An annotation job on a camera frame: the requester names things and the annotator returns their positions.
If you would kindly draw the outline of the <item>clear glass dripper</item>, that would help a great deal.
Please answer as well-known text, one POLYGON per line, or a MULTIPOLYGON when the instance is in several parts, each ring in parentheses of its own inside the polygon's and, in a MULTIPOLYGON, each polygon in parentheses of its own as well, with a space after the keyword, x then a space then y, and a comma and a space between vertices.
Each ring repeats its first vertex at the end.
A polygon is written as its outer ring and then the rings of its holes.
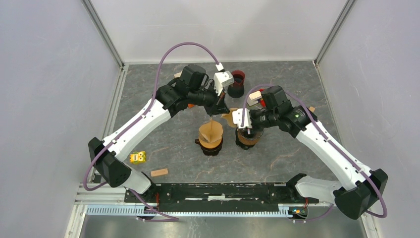
POLYGON ((205 148, 213 149, 222 142, 222 127, 204 127, 199 128, 199 142, 205 148))

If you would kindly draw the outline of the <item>brown glass dripper cup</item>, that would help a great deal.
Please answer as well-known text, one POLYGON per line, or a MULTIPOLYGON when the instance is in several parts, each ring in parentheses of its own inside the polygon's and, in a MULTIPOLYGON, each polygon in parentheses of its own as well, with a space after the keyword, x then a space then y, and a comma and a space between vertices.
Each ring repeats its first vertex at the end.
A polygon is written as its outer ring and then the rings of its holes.
POLYGON ((205 147, 199 141, 199 139, 195 139, 195 143, 200 146, 200 148, 201 148, 201 150, 202 150, 202 152, 203 152, 204 155, 206 155, 206 156, 216 156, 222 150, 223 139, 220 139, 220 143, 216 147, 214 147, 214 148, 207 148, 207 147, 205 147))

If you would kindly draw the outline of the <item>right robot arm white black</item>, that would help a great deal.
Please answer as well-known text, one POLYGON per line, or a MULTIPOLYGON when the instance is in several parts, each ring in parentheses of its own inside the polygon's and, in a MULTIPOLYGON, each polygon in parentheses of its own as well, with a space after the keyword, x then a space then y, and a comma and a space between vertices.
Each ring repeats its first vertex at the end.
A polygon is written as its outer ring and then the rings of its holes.
POLYGON ((386 218, 388 208, 383 198, 388 175, 372 170, 355 158, 330 135, 323 124, 296 95, 280 86, 265 84, 261 94, 265 107, 250 110, 246 102, 234 113, 237 127, 246 133, 278 127, 309 148, 336 176, 335 181, 298 174, 286 188, 292 202, 314 198, 336 206, 344 215, 358 219, 367 213, 386 218))

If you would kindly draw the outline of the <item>grey ribbed dripper cone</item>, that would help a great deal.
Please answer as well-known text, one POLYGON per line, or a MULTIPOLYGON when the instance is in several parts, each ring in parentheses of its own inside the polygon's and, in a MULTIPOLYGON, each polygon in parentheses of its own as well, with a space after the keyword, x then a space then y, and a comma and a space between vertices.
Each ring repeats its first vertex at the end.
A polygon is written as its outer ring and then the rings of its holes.
POLYGON ((256 145, 263 135, 263 130, 255 130, 255 129, 237 129, 236 136, 238 141, 241 144, 246 145, 256 145))

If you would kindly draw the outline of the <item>brown paper coffee filter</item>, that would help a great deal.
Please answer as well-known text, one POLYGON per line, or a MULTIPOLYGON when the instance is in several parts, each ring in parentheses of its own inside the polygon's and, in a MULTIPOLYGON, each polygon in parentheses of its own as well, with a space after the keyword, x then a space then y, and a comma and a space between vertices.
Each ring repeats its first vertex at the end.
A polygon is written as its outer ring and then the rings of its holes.
POLYGON ((205 143, 215 143, 222 138, 223 127, 222 125, 211 120, 199 127, 199 140, 205 143))

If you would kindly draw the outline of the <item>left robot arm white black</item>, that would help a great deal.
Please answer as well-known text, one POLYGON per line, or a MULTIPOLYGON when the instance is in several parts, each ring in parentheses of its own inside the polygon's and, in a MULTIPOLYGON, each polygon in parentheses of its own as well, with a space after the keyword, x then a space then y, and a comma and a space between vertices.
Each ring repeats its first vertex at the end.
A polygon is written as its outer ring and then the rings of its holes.
POLYGON ((152 181, 132 170, 125 159, 153 130, 189 104, 204 107, 209 116, 229 113, 224 88, 232 83, 229 71, 221 70, 209 78, 198 65, 184 67, 179 77, 159 87, 155 98, 120 129, 104 139, 94 137, 89 141, 91 165, 111 187, 123 186, 136 191, 142 201, 152 201, 156 195, 152 181))

